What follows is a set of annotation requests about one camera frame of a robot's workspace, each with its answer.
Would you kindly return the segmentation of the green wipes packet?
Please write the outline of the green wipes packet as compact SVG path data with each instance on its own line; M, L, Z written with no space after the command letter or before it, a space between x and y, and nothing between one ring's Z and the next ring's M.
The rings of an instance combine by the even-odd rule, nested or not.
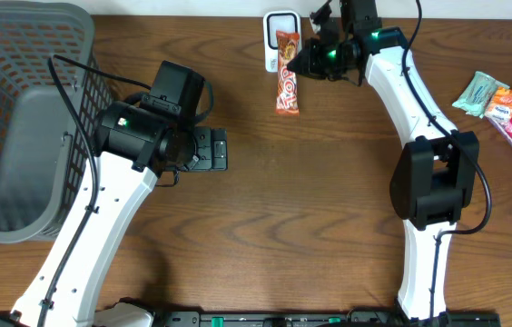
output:
M498 81L491 75L476 71L467 88L452 106L463 110L468 115L482 118L489 101L499 87L509 89L507 84Z

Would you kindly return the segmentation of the small orange packet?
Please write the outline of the small orange packet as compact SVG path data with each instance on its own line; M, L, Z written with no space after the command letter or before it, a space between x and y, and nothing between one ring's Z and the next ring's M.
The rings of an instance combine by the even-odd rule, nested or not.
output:
M499 86L490 99L484 116L499 123L509 122L512 118L512 90Z

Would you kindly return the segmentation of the orange snack bar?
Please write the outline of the orange snack bar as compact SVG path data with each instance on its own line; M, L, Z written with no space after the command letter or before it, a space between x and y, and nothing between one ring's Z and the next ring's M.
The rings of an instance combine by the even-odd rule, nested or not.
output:
M278 45L278 87L275 110L277 114L298 115L297 77L288 69L288 63L299 52L300 35L277 31Z

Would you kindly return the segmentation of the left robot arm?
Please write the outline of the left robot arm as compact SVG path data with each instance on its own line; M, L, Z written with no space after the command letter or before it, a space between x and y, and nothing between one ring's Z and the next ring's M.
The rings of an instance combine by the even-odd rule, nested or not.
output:
M165 172L224 171L223 129L197 111L212 85L164 61L152 84L111 103L88 133L49 61L48 69L86 146L80 190L42 268L0 326L160 326L161 315L135 300L97 310L100 292L134 214Z

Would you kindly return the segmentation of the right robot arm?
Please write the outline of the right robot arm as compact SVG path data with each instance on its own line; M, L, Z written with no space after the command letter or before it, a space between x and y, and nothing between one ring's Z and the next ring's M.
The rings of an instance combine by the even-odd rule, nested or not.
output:
M403 278L396 296L397 323L448 326L444 295L448 248L471 201L479 141L439 110L416 70L411 42L397 27L362 31L328 43L307 40L288 65L318 80L344 80L359 71L384 103L402 152L389 183L393 209L405 235Z

